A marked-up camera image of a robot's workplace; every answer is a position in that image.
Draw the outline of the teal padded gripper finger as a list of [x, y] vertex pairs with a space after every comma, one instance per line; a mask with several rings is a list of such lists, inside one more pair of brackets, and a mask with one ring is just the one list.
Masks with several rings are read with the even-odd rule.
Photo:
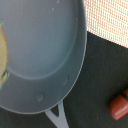
[[6, 71], [8, 56], [7, 40], [3, 31], [3, 24], [0, 23], [0, 89], [9, 77], [9, 73]]

